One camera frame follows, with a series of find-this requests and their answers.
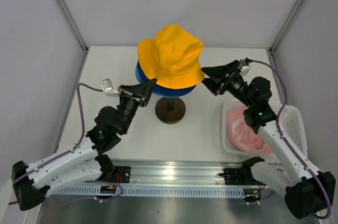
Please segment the dark blue bucket hat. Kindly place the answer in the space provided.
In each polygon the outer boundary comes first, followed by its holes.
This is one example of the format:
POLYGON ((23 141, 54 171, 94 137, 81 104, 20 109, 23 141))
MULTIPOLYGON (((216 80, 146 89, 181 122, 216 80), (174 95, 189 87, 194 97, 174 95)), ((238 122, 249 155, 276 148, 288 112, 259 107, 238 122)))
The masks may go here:
MULTIPOLYGON (((135 76, 139 83, 144 83, 149 80, 144 74, 143 70, 141 69, 139 62, 137 62, 136 64, 135 76)), ((153 94, 167 98, 179 98, 189 94, 191 91, 195 89, 195 87, 196 86, 183 89, 170 89, 159 85, 155 85, 153 94)))

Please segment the mannequin head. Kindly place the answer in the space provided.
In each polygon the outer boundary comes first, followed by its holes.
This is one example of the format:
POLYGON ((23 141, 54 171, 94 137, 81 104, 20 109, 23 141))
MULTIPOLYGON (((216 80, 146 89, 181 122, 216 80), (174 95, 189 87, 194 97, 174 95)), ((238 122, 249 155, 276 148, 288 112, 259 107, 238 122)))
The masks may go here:
POLYGON ((157 118, 165 124, 180 122, 186 113, 186 105, 181 98, 162 97, 155 106, 157 118))

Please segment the yellow bucket hat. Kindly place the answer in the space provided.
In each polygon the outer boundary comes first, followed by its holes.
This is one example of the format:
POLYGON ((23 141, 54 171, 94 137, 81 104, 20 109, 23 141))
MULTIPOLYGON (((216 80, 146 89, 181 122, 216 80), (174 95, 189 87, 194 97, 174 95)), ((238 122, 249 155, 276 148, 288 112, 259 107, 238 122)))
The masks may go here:
POLYGON ((169 89, 198 85, 204 79, 199 56, 203 42, 180 25, 168 25, 154 39, 143 39, 137 49, 138 63, 148 79, 169 89))

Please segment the pink bucket hat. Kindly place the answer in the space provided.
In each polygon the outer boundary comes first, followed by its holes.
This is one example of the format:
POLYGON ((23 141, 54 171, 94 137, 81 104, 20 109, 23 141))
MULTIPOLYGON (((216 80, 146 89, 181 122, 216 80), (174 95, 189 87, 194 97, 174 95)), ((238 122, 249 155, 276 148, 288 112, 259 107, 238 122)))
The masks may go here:
POLYGON ((272 154, 272 149, 246 124, 243 115, 246 109, 246 106, 240 106, 227 113, 226 122, 231 142, 235 147, 246 153, 272 154))

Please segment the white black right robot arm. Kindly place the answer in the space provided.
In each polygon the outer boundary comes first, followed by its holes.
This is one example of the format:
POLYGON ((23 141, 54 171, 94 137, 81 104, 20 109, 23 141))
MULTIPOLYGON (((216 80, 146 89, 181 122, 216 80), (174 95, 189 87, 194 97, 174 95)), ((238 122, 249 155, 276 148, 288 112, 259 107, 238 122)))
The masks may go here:
POLYGON ((270 81, 255 77, 244 81, 241 71, 253 60, 234 60, 231 63, 203 67, 207 76, 202 83, 217 95, 229 92, 247 106, 243 116, 246 124, 273 150, 285 172, 272 168, 261 158, 244 162, 241 179, 248 184, 262 182, 284 198, 288 210, 297 219, 313 215, 328 219, 332 213, 336 179, 329 171, 322 172, 296 147, 279 122, 281 113, 270 107, 270 81))

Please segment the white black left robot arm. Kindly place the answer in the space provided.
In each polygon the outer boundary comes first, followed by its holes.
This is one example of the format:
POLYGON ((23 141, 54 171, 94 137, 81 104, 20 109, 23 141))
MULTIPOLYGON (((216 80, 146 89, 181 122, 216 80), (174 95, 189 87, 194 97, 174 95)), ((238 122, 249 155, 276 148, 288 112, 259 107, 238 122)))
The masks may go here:
POLYGON ((30 210, 60 189, 82 182, 108 182, 115 166, 106 155, 126 135, 140 107, 147 106, 157 80, 137 85, 121 85, 114 89, 110 79, 102 80, 101 88, 85 83, 77 84, 77 98, 81 120, 81 135, 72 146, 42 160, 12 166, 13 190, 16 204, 22 211, 30 210), (117 97, 117 107, 105 106, 94 119, 95 126, 85 131, 80 88, 84 86, 107 96, 117 97))

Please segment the white plastic basket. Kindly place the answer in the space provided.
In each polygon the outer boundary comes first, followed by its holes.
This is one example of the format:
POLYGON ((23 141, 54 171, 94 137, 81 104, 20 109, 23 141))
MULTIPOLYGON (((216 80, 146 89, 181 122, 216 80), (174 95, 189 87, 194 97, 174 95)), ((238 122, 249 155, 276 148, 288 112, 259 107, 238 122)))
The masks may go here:
MULTIPOLYGON (((244 105, 239 100, 233 99, 233 98, 227 98, 223 103, 222 125, 221 125, 221 143, 222 143, 223 149, 229 153, 237 154, 237 155, 245 155, 247 157, 259 156, 266 160, 275 159, 276 155, 274 154, 274 152, 270 155, 250 154, 250 153, 241 151, 240 149, 235 147, 235 145, 231 142, 229 134, 228 134, 226 116, 230 110, 240 107, 240 106, 244 106, 244 105)), ((299 148, 299 150, 305 156, 307 156, 307 142, 306 142, 304 124, 303 124, 300 111, 293 106, 289 106, 289 105, 285 106, 285 108, 283 109, 281 113, 279 122, 280 122, 280 125, 283 131, 289 135, 289 137, 294 142, 294 144, 299 148)))

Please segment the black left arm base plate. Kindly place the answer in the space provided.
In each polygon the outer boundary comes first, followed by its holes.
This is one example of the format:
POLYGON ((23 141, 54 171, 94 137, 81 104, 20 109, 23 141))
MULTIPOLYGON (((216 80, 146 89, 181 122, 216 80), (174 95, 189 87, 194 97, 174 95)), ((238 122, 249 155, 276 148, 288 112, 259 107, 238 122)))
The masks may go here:
POLYGON ((113 183, 129 183, 132 168, 130 166, 116 166, 113 175, 107 181, 113 183))

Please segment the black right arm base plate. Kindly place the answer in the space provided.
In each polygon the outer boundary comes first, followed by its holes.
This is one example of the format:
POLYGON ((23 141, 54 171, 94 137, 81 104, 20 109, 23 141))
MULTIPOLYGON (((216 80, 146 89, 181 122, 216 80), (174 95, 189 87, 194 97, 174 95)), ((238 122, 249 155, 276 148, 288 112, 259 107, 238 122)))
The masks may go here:
POLYGON ((224 168, 219 177, 224 178, 226 185, 263 185, 262 182, 253 178, 251 171, 247 168, 224 168))

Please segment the aluminium right corner post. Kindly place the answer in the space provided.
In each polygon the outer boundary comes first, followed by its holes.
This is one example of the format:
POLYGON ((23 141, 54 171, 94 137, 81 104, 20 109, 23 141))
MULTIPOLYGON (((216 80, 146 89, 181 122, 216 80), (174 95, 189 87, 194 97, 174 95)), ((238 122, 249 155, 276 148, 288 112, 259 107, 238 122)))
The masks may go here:
POLYGON ((280 45, 281 41, 283 40, 283 38, 285 37, 289 29, 291 28, 293 22, 296 20, 305 2, 306 0, 295 0, 280 30, 278 31, 276 37, 274 38, 274 41, 271 47, 269 48, 269 52, 271 55, 274 55, 274 53, 276 52, 278 46, 280 45))

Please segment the aluminium corner post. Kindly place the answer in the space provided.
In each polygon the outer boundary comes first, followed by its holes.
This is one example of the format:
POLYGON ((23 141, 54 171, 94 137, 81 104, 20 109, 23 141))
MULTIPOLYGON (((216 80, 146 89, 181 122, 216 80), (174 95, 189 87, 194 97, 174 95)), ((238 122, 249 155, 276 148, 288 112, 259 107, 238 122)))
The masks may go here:
POLYGON ((78 26, 66 4, 65 0, 55 0, 61 14, 63 15, 67 25, 69 26, 75 40, 77 41, 79 47, 84 53, 87 53, 88 51, 88 46, 86 45, 79 29, 78 26))
POLYGON ((295 0, 280 30, 278 31, 276 37, 274 38, 274 41, 271 47, 269 48, 269 52, 271 55, 274 55, 274 53, 276 52, 278 46, 280 45, 281 41, 283 40, 283 38, 285 37, 289 29, 291 28, 293 22, 296 20, 305 2, 306 0, 295 0))

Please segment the aluminium left corner post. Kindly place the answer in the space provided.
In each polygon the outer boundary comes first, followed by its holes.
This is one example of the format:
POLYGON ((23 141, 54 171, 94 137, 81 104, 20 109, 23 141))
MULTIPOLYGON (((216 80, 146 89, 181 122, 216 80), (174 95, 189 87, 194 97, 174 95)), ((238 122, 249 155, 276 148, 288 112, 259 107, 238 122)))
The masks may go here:
POLYGON ((63 15, 67 25, 69 26, 75 40, 77 41, 79 47, 84 53, 87 53, 88 51, 88 46, 86 45, 79 29, 78 26, 66 4, 65 0, 55 0, 61 14, 63 15))

